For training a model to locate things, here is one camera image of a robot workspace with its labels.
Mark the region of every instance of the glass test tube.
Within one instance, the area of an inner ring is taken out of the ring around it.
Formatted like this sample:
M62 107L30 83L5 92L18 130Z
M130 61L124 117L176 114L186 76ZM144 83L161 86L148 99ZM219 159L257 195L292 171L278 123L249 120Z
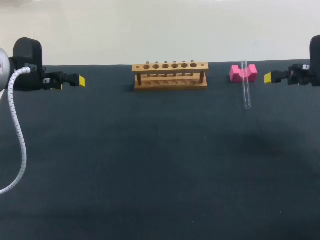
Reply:
M250 88L249 88L249 78L248 78L248 63L246 60L241 61L241 71L243 76L242 88L243 88L244 108L246 110L249 110L251 109L251 98L250 98Z

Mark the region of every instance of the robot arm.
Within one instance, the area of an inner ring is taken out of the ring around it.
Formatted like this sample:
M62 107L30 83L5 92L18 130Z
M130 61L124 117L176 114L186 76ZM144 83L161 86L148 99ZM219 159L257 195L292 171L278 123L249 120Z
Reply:
M310 43L310 65L294 64L287 71L272 71L264 76L265 84L277 84L288 79L288 85L320 86L320 35Z
M40 42L26 37L19 39L14 45L13 57L8 57L0 48L0 98L3 90L7 88L10 113L21 148L20 171L9 186L0 189L0 195L12 190L20 182L27 167L27 148L16 113L13 91L61 90L63 83L69 83L75 87L85 86L85 79L79 74L45 73L45 71Z

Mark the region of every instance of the test tube rack hole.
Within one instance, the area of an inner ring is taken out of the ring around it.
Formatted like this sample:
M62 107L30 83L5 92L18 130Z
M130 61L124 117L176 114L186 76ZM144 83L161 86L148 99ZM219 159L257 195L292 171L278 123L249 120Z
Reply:
M206 72L209 70L207 62L172 62L134 64L134 90L187 90L207 89Z

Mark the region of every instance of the pink block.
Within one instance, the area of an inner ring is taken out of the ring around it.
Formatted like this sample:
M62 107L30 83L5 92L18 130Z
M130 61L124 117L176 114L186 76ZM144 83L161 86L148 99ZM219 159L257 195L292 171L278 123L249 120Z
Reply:
M243 72L244 74L246 74L246 71L242 71L241 69L239 69L238 65L233 65L231 67L230 70L230 79L232 83L241 83L244 76L243 76ZM252 64L249 65L247 68L247 73L248 73L248 79L249 82L255 82L258 76L258 71L256 68L256 65Z

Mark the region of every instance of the white wall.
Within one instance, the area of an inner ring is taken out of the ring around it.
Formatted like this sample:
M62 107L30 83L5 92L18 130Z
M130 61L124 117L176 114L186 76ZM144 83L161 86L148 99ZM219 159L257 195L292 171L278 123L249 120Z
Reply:
M308 59L318 0L0 0L0 48L45 65Z

